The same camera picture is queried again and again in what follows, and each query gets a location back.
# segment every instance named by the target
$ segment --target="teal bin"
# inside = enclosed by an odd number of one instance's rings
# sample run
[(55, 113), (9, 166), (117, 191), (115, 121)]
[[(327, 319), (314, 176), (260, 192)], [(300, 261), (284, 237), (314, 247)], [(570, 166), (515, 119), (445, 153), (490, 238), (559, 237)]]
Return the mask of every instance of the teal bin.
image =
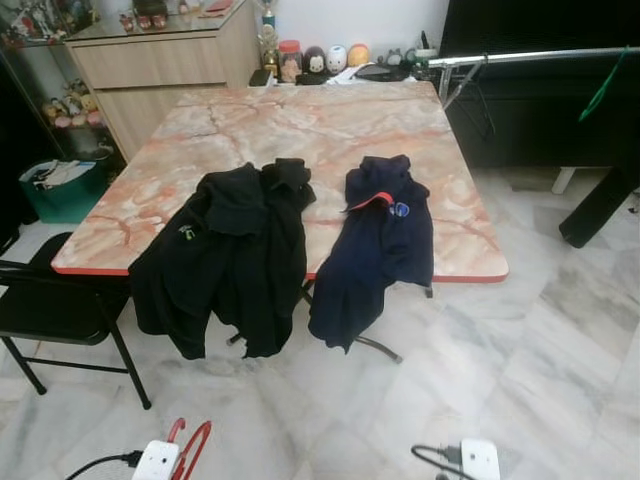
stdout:
[(34, 174), (48, 170), (53, 161), (30, 167), (20, 176), (20, 185), (29, 202), (44, 223), (80, 223), (107, 190), (107, 179), (101, 165), (81, 162), (89, 169), (73, 180), (48, 189), (36, 187)]

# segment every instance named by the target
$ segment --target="green strap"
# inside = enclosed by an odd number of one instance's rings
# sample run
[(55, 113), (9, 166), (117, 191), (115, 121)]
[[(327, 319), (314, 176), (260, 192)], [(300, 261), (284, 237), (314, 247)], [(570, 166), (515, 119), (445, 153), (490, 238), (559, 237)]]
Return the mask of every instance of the green strap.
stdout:
[(613, 67), (613, 70), (611, 70), (611, 73), (609, 74), (607, 79), (604, 81), (602, 86), (598, 89), (596, 94), (593, 96), (593, 98), (589, 102), (589, 105), (587, 105), (587, 108), (585, 108), (580, 114), (580, 118), (578, 119), (579, 122), (581, 122), (582, 120), (587, 118), (589, 115), (591, 115), (591, 112), (593, 112), (597, 108), (597, 106), (600, 105), (600, 102), (602, 101), (605, 93), (607, 92), (607, 88), (609, 88), (609, 84), (611, 83), (611, 80), (613, 80), (613, 77), (616, 74), (618, 67), (622, 63), (622, 59), (624, 58), (624, 56), (627, 54), (628, 51), (629, 51), (629, 45), (624, 47), (624, 50), (620, 54), (620, 58), (618, 58), (618, 63), (616, 63), (616, 65)]

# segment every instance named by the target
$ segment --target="navy blue jacket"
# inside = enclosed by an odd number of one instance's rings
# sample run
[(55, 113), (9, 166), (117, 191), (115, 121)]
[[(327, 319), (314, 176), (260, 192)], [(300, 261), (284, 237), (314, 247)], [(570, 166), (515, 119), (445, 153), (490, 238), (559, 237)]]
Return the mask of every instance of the navy blue jacket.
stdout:
[(347, 174), (348, 215), (316, 275), (309, 330), (348, 351), (380, 316), (397, 280), (431, 286), (433, 224), (429, 190), (414, 182), (405, 155), (365, 157)]

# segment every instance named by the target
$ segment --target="orange lid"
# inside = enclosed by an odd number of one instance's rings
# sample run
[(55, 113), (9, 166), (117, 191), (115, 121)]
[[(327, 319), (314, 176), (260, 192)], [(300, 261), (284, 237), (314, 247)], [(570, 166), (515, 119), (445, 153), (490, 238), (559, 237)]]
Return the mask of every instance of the orange lid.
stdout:
[(283, 40), (278, 45), (282, 53), (296, 53), (300, 51), (300, 42), (297, 40)]

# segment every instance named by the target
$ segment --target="black folding chair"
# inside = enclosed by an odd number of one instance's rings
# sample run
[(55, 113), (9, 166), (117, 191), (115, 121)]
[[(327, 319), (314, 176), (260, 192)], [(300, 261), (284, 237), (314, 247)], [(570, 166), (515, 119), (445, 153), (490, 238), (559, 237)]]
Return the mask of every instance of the black folding chair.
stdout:
[[(151, 402), (116, 325), (129, 298), (127, 279), (60, 275), (53, 271), (51, 260), (70, 235), (62, 233), (50, 238), (28, 264), (0, 260), (0, 285), (9, 287), (0, 297), (0, 338), (40, 395), (47, 389), (29, 363), (129, 374), (142, 406), (148, 410)], [(97, 345), (109, 333), (126, 368), (24, 357), (11, 339)]]

